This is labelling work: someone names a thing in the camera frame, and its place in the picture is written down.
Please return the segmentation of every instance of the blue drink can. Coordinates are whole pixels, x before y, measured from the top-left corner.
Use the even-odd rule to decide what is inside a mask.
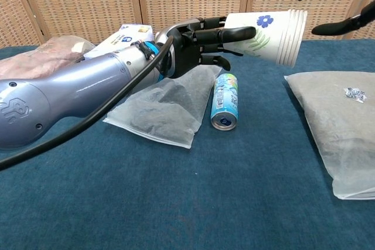
[[[211,123],[219,130],[231,130],[238,120],[238,84],[237,78],[224,73],[216,78],[212,108]]]

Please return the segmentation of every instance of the black cable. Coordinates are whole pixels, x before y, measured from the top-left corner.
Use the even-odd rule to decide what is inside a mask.
[[[161,47],[159,53],[155,58],[141,71],[139,72],[128,84],[126,84],[122,89],[120,89],[116,94],[109,98],[103,105],[98,107],[94,112],[92,112],[83,121],[78,123],[76,126],[72,127],[65,133],[41,143],[40,145],[30,148],[14,156],[10,156],[6,159],[0,160],[0,171],[7,168],[20,164],[26,160],[29,160],[41,153],[47,152],[75,136],[81,134],[89,127],[94,125],[99,121],[108,111],[110,111],[118,102],[120,102],[142,79],[144,79],[151,70],[156,67],[156,65],[168,54],[173,42],[173,36],[169,36],[166,43]]]

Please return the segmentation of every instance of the blue tablecloth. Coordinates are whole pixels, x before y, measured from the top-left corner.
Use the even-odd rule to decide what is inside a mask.
[[[33,48],[2,49],[0,59]],[[304,41],[292,69],[226,57],[238,78],[236,129],[211,126],[211,100],[191,150],[96,123],[0,173],[0,248],[373,249],[375,201],[332,194],[284,76],[374,71],[375,40]]]

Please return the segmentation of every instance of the blue flower print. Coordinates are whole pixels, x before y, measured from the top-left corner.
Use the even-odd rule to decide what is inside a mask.
[[[257,25],[262,26],[262,28],[266,28],[268,25],[272,24],[274,18],[271,18],[270,15],[260,16]]]

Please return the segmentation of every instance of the pink bag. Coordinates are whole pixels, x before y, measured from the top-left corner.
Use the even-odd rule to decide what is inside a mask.
[[[78,36],[53,37],[35,50],[0,60],[0,79],[40,78],[83,60],[95,47]]]

